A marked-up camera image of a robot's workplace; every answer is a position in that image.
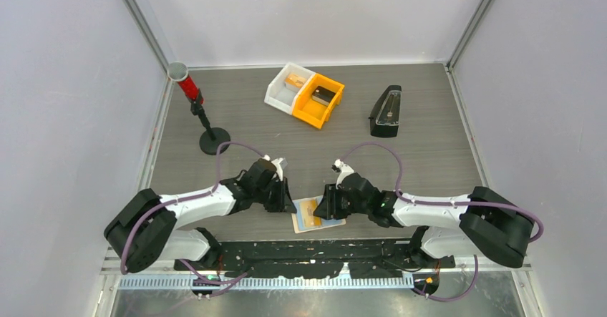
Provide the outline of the beige card holder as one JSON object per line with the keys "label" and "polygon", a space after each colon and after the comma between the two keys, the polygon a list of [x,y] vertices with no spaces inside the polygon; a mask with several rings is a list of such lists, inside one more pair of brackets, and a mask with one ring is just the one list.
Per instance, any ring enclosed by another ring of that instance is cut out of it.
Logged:
{"label": "beige card holder", "polygon": [[316,197],[308,197],[294,200],[294,205],[297,209],[295,214],[292,214],[293,230],[295,234],[306,233],[315,230],[323,230],[346,225],[346,220],[324,220],[323,218],[313,215],[315,209],[321,202],[321,195]]}

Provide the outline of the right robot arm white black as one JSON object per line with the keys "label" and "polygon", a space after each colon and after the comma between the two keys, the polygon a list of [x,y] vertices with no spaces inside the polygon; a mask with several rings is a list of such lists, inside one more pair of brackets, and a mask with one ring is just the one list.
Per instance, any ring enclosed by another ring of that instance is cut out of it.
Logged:
{"label": "right robot arm white black", "polygon": [[483,186],[455,197],[379,190],[353,173],[325,186],[314,216],[341,220],[364,214],[383,228],[414,228],[408,254],[418,267],[450,256],[483,255],[499,265],[520,268],[534,222],[503,198],[500,206],[489,206],[491,197],[497,193]]}

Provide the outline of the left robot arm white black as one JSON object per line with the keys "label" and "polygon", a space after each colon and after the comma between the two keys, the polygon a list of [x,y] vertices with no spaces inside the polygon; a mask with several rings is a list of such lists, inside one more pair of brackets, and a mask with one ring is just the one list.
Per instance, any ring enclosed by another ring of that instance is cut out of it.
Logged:
{"label": "left robot arm white black", "polygon": [[223,252],[205,228],[183,226],[212,217],[233,215],[260,203],[270,213],[295,213],[283,171],[286,160],[268,156],[249,170],[208,189],[179,195],[139,191],[105,228],[104,237],[120,257],[122,273],[139,273],[159,260],[184,260],[210,270]]}

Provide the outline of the gold credit card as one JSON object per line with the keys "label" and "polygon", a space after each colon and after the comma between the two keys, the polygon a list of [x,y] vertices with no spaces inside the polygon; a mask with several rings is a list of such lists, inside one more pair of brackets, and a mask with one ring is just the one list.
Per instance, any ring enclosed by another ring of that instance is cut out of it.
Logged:
{"label": "gold credit card", "polygon": [[297,203],[296,226],[301,232],[321,227],[321,218],[313,216],[318,206],[315,199],[299,200]]}

